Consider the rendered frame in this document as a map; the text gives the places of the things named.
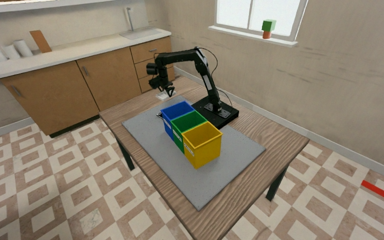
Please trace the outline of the black rectangular frame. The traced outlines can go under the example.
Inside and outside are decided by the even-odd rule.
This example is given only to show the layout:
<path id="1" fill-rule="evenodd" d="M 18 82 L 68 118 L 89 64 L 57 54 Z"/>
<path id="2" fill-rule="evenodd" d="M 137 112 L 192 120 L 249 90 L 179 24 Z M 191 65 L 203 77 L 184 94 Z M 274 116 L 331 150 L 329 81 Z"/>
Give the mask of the black rectangular frame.
<path id="1" fill-rule="evenodd" d="M 158 113 L 157 116 L 163 120 L 162 112 Z"/>

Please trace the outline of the white well plate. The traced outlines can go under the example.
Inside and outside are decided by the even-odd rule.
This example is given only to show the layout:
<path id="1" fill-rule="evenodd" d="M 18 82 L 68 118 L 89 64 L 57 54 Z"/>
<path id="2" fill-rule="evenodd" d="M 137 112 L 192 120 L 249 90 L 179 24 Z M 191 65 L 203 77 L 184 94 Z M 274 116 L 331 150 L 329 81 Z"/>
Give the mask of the white well plate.
<path id="1" fill-rule="evenodd" d="M 172 90 L 169 91 L 169 94 L 170 94 L 170 95 L 171 95 L 171 91 L 172 91 Z M 174 96 L 174 95 L 176 95 L 176 94 L 177 94 L 177 92 L 176 92 L 176 91 L 173 91 L 172 96 Z M 167 100 L 168 98 L 170 98 L 169 95 L 167 94 L 166 90 L 164 90 L 164 91 L 162 91 L 162 92 L 156 94 L 155 97 L 158 98 L 158 99 L 160 99 L 160 100 L 162 100 L 162 101 L 165 101 L 165 100 Z"/>

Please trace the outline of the blue bin with label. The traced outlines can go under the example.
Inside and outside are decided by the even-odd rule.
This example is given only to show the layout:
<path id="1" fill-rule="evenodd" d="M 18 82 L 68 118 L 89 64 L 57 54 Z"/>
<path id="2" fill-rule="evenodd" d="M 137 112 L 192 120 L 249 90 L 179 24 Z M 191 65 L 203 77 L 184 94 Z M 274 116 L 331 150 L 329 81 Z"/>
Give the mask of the blue bin with label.
<path id="1" fill-rule="evenodd" d="M 190 106 L 186 101 L 182 101 L 180 103 L 164 108 L 160 111 L 162 112 L 165 131 L 174 141 L 173 129 L 170 121 L 185 114 L 188 114 L 192 111 L 195 111 L 195 109 Z"/>

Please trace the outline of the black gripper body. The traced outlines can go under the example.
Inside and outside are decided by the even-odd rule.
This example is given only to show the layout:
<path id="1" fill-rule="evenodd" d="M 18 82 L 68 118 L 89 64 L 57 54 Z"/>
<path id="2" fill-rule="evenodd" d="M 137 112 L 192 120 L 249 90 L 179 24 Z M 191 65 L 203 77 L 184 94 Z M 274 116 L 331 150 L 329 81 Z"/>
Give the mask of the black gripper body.
<path id="1" fill-rule="evenodd" d="M 172 87 L 169 87 L 169 88 L 168 88 L 168 86 L 172 86 L 173 83 L 169 81 L 168 75 L 165 76 L 165 77 L 167 78 L 167 85 L 165 85 L 165 86 L 160 85 L 160 86 L 161 86 L 162 89 L 164 89 L 164 90 L 166 90 L 166 91 L 169 91 L 169 90 L 172 89 Z"/>

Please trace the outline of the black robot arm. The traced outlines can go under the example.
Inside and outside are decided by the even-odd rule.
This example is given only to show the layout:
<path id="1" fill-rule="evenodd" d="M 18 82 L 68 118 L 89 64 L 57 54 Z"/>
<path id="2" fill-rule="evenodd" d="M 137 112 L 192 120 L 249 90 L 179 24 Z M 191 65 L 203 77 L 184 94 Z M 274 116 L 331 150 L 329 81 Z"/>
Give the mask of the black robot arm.
<path id="1" fill-rule="evenodd" d="M 222 102 L 220 101 L 219 92 L 215 88 L 210 74 L 208 60 L 200 48 L 172 53 L 159 53 L 155 59 L 155 63 L 148 63 L 146 65 L 146 72 L 148 75 L 157 75 L 149 84 L 151 88 L 155 90 L 159 84 L 162 86 L 168 84 L 167 77 L 165 77 L 168 75 L 166 65 L 186 61 L 194 61 L 195 68 L 198 73 L 200 73 L 207 89 L 210 103 L 204 106 L 204 109 L 223 119 L 228 118 L 231 113 L 222 109 Z"/>

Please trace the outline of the yellow open bin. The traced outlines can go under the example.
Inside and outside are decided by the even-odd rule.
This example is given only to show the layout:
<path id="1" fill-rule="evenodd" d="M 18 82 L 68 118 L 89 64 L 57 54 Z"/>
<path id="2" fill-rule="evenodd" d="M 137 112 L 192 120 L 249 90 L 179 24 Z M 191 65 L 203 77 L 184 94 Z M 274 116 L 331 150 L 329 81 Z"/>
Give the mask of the yellow open bin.
<path id="1" fill-rule="evenodd" d="M 220 156 L 223 133 L 209 121 L 181 135 L 184 155 L 196 170 Z"/>

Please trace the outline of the green bin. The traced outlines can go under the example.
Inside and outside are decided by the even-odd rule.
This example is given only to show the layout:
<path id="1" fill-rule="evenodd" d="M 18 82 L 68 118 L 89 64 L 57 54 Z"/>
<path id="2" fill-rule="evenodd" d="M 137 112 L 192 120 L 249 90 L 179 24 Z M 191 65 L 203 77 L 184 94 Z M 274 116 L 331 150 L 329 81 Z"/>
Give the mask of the green bin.
<path id="1" fill-rule="evenodd" d="M 183 154 L 185 154 L 185 151 L 184 151 L 183 136 L 181 134 L 207 121 L 208 120 L 205 119 L 196 110 L 170 121 L 172 126 L 174 143 L 178 146 L 178 148 L 181 150 Z"/>

